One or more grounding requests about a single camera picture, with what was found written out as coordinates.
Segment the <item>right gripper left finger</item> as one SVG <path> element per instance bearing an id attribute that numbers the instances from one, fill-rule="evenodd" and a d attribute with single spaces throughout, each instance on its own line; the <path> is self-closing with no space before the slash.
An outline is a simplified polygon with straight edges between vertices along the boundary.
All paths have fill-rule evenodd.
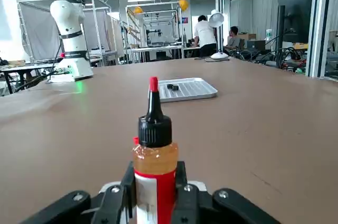
<path id="1" fill-rule="evenodd" d="M 133 216 L 135 177 L 130 162 L 123 179 L 91 197 L 72 191 L 21 223 L 127 223 Z"/>

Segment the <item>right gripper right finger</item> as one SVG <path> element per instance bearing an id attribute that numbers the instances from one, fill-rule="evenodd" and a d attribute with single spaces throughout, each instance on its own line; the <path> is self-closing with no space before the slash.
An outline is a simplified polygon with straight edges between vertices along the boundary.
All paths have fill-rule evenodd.
<path id="1" fill-rule="evenodd" d="M 178 161 L 174 223 L 280 223 L 233 189 L 210 194 L 187 180 L 185 163 Z"/>

